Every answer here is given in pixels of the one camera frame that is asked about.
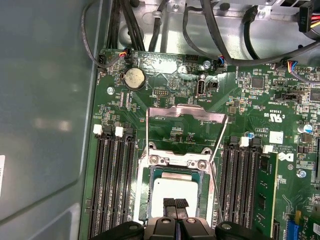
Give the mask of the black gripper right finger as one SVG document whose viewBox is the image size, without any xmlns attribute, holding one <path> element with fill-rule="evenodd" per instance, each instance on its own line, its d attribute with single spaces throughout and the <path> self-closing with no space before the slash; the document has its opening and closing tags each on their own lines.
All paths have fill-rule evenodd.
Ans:
<svg viewBox="0 0 320 240">
<path fill-rule="evenodd" d="M 176 198 L 175 209 L 182 240 L 270 240 L 271 237 L 257 230 L 246 228 L 231 221 L 223 221 L 215 228 L 200 217 L 189 217 L 189 204 L 184 198 Z"/>
</svg>

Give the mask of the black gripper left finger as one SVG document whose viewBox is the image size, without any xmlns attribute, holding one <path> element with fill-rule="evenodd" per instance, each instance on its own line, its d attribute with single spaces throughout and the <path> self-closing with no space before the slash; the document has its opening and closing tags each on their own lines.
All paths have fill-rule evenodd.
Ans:
<svg viewBox="0 0 320 240">
<path fill-rule="evenodd" d="M 163 217 L 150 218 L 148 225 L 127 221 L 92 237 L 92 240 L 174 240 L 177 221 L 175 219 L 176 201 L 163 199 Z"/>
</svg>

